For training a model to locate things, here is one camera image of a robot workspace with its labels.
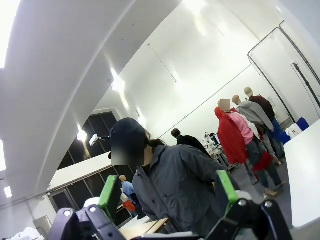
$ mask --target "gray hoodie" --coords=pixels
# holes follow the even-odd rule
[[[241,115],[244,115],[249,122],[259,125],[265,124],[268,129],[271,131],[274,130],[272,122],[258,103],[252,101],[243,101],[239,104],[236,110]]]

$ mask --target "person in red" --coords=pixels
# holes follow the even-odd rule
[[[272,156],[263,150],[259,139],[249,128],[245,119],[239,113],[231,111],[226,113],[220,107],[216,107],[214,112],[219,119],[218,138],[228,161],[231,164],[237,162],[244,164],[249,159],[261,185],[265,188],[265,193],[271,196],[276,195],[277,192],[269,188],[265,171],[269,173],[277,188],[284,183],[272,163]]]

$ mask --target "jeans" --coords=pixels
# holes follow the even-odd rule
[[[255,165],[261,160],[261,157],[265,150],[263,149],[263,147],[261,146],[261,143],[259,143],[259,140],[256,137],[254,137],[253,140],[245,146],[248,152],[248,158],[250,163],[252,165]],[[269,182],[268,182],[265,171],[269,173],[270,177],[274,182],[274,185],[278,186],[281,184],[282,181],[280,179],[276,166],[274,165],[273,162],[271,162],[270,165],[265,170],[256,172],[256,175],[259,178],[259,181],[261,182],[262,186],[264,186],[266,189],[269,188]]]

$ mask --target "white ceiling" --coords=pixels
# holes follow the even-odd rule
[[[180,0],[22,0],[0,70],[0,205],[46,191],[117,73]],[[13,197],[2,190],[10,186]]]

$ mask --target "woman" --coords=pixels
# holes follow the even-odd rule
[[[265,171],[269,173],[276,187],[284,183],[272,163],[271,155],[263,150],[246,120],[238,113],[225,113],[220,107],[215,108],[215,115],[219,119],[218,138],[228,160],[232,164],[236,162],[244,164],[248,158],[261,185],[265,188],[265,193],[270,196],[276,195],[277,192],[269,188]]]
[[[132,118],[122,119],[113,127],[112,146],[114,135],[118,135],[116,139],[132,139],[130,146],[122,145],[121,150],[122,156],[135,155],[134,161],[140,163],[132,184],[143,211],[154,221],[170,218],[172,225],[166,228],[169,232],[191,231],[207,236],[226,211],[212,184],[216,171],[223,167],[197,148],[166,146],[159,139],[150,140],[150,134]],[[141,151],[143,159],[137,159]],[[239,186],[230,178],[238,190]]]

